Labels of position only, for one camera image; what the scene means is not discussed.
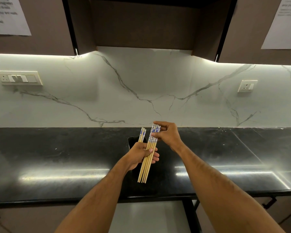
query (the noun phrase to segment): bundle of chopsticks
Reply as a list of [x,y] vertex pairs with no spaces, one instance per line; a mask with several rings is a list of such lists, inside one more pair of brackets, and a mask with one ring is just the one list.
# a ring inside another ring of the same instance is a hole
[[[152,137],[151,133],[152,132],[159,132],[160,130],[161,130],[161,126],[156,125],[156,124],[152,125],[148,144],[146,146],[146,150],[153,148],[153,152],[149,156],[143,158],[143,162],[142,162],[139,177],[138,177],[138,182],[146,183],[146,180],[148,179],[148,174],[149,174],[151,162],[153,159],[153,155],[154,155],[156,143],[157,143],[157,138]],[[146,131],[146,129],[144,129],[144,128],[141,129],[140,136],[139,136],[139,142],[143,142],[145,131]]]

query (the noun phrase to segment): printed notice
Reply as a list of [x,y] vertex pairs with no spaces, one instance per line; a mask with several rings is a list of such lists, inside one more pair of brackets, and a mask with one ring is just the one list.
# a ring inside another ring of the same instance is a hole
[[291,0],[282,0],[262,49],[291,49]]
[[19,0],[0,0],[0,34],[31,36]]

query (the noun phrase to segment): black granite countertop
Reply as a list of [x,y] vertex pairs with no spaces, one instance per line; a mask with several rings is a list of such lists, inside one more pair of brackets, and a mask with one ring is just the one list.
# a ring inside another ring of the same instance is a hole
[[[128,151],[140,128],[0,128],[0,207],[78,202]],[[252,196],[291,195],[291,128],[179,128],[184,143]],[[146,184],[125,176],[119,202],[196,198],[163,142]]]

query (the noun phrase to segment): left hand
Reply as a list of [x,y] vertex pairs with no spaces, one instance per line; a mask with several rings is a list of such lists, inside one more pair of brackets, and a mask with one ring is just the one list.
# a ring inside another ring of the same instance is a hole
[[[147,143],[136,142],[130,151],[128,151],[128,153],[123,156],[123,158],[129,164],[128,170],[133,170],[135,167],[137,167],[138,163],[142,162],[143,157],[148,156],[153,152],[153,149],[145,150],[146,146]],[[153,164],[157,161],[159,161],[159,154],[154,152],[151,163]]]

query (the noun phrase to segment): marble wall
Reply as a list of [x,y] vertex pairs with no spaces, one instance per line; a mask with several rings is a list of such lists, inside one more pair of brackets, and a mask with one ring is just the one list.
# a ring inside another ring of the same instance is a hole
[[[43,86],[0,83],[0,127],[291,127],[291,66],[221,64],[186,50],[99,47],[82,56],[0,54],[0,70],[38,71]],[[258,80],[250,94],[241,80]]]

